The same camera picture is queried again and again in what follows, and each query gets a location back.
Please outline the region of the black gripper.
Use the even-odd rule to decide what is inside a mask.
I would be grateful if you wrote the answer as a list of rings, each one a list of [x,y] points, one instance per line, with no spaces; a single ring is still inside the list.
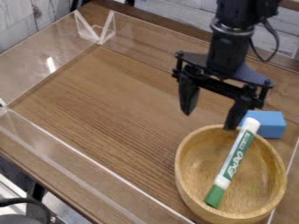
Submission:
[[[179,82],[182,112],[187,116],[191,114],[197,107],[201,88],[206,88],[235,100],[225,122],[225,130],[234,130],[239,126],[250,106],[251,108],[263,108],[267,92],[274,87],[274,82],[253,70],[246,63],[233,74],[226,75],[209,68],[205,54],[179,51],[175,58],[177,66],[173,70],[173,77]],[[251,93],[246,87],[237,87],[229,84],[229,81],[239,81],[251,87],[261,88],[261,93]],[[238,99],[245,93],[250,93],[251,102],[246,99]]]

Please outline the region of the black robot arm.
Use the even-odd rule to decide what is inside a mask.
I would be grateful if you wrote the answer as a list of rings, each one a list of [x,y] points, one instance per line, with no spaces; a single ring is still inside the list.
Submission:
[[[182,112],[189,115],[205,88],[235,101],[225,122],[234,130],[251,109],[265,106],[274,82],[246,64],[249,50],[254,49],[255,25],[262,24],[277,34],[269,19],[278,14],[282,0],[218,0],[210,28],[213,36],[206,55],[179,51],[173,77],[179,84]]]

